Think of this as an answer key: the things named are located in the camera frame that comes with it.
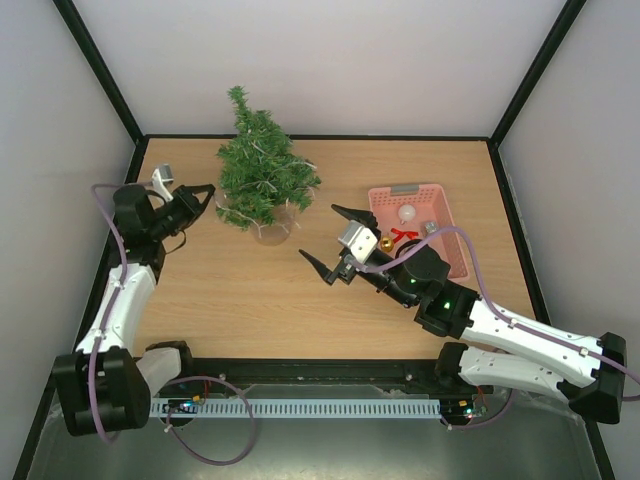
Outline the small green christmas tree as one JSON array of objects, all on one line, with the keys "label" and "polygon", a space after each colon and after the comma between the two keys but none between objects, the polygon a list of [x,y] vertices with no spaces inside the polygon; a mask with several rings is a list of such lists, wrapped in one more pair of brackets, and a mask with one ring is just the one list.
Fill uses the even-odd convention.
[{"label": "small green christmas tree", "polygon": [[264,246],[284,243],[296,214],[306,210],[321,185],[317,167],[293,151],[293,142],[270,111],[255,110],[241,86],[227,92],[235,116],[234,138],[219,147],[221,221],[248,231]]}]

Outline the clear string lights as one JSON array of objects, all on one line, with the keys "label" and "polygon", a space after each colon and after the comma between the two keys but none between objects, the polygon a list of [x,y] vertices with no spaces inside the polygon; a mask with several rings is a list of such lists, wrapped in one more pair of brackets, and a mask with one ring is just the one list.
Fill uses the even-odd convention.
[{"label": "clear string lights", "polygon": [[221,195],[216,214],[242,231],[279,225],[280,207],[304,211],[321,185],[317,167],[293,152],[285,134],[239,134],[219,148],[217,157]]}]

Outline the pink plastic basket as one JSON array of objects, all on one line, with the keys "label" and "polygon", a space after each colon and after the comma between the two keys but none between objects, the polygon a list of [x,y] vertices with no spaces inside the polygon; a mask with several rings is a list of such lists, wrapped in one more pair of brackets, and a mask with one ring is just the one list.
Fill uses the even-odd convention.
[{"label": "pink plastic basket", "polygon": [[[421,240],[454,221],[444,189],[439,184],[405,184],[372,188],[369,210],[381,232],[379,248],[394,257],[411,240]],[[450,264],[448,278],[458,283],[470,278],[459,237],[442,234],[429,244]]]}]

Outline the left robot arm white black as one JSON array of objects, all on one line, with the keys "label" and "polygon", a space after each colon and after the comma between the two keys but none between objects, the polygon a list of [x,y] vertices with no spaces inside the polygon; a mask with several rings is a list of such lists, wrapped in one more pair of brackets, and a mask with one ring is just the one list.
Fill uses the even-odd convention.
[{"label": "left robot arm white black", "polygon": [[169,237],[185,234],[213,199],[211,184],[168,191],[163,183],[125,184],[113,189],[107,215],[115,242],[95,318],[75,351],[55,359],[53,379],[68,432],[97,434],[111,442],[116,433],[146,425],[151,400],[192,362],[183,341],[131,353],[146,305],[155,291]]}]

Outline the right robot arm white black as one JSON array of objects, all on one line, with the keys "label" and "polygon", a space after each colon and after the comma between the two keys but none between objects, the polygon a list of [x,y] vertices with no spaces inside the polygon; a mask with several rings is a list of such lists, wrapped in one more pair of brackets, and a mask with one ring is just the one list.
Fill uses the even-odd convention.
[{"label": "right robot arm white black", "polygon": [[391,257],[380,248],[382,233],[372,212],[332,208],[348,221],[338,238],[338,264],[329,268],[308,252],[303,257],[328,285],[361,277],[377,292],[415,309],[415,322],[446,341],[436,367],[443,389],[521,390],[554,398],[585,419],[619,423],[629,375],[624,338],[563,331],[495,304],[484,285],[472,290],[450,280],[450,264],[431,244],[447,235],[466,239],[456,226],[412,239]]}]

